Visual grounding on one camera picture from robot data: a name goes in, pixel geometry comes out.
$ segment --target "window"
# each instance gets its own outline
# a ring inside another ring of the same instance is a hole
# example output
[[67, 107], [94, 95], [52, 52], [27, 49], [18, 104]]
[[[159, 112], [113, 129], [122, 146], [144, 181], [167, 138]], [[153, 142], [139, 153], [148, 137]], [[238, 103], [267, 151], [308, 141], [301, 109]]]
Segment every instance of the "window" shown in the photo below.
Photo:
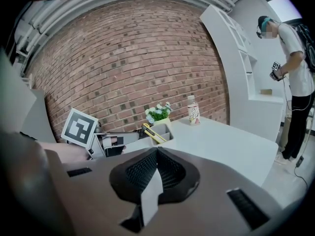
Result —
[[302, 18], [290, 0], [267, 0], [281, 22]]

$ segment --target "black pants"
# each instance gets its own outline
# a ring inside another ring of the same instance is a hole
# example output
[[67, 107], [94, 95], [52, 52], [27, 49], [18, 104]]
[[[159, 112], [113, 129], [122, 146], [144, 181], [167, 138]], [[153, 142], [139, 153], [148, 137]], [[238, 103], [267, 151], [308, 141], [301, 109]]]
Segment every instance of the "black pants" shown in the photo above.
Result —
[[315, 91], [309, 96], [292, 97], [292, 110], [295, 109], [304, 110], [292, 111], [292, 118], [287, 138], [287, 144], [285, 146], [285, 150], [282, 152], [282, 155], [285, 159], [289, 159], [291, 156], [293, 158], [296, 158], [300, 151], [300, 148], [305, 137], [306, 120], [312, 108], [314, 97]]

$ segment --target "backpack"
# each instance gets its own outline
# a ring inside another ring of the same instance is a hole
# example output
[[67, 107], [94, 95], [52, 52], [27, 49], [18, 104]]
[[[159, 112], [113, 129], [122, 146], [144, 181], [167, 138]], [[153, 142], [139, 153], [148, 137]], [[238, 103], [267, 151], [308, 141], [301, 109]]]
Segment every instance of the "backpack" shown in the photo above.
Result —
[[297, 34], [305, 46], [305, 62], [309, 70], [315, 73], [315, 43], [311, 38], [311, 33], [306, 25], [299, 24], [295, 27]]

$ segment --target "white t-shirt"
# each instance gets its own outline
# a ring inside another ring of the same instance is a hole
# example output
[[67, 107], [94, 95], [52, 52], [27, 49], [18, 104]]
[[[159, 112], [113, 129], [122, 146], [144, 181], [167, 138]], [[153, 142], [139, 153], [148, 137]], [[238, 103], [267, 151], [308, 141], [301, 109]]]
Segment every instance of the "white t-shirt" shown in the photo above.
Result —
[[[294, 28], [287, 24], [279, 25], [279, 36], [287, 61], [291, 53], [301, 51], [304, 54], [304, 45]], [[293, 96], [308, 96], [314, 92], [313, 76], [305, 60], [301, 62], [298, 68], [289, 71], [289, 81]]]

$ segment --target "brick wall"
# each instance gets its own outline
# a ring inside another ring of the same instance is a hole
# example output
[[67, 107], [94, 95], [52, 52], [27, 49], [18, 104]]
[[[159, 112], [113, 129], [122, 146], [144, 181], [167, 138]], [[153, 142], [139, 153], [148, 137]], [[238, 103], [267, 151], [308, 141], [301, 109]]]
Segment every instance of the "brick wall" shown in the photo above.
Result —
[[227, 123], [224, 70], [200, 14], [178, 1], [125, 0], [63, 27], [27, 70], [45, 90], [56, 139], [71, 108], [106, 131], [131, 131], [159, 101], [172, 103], [171, 119], [187, 116], [192, 93], [202, 116]]

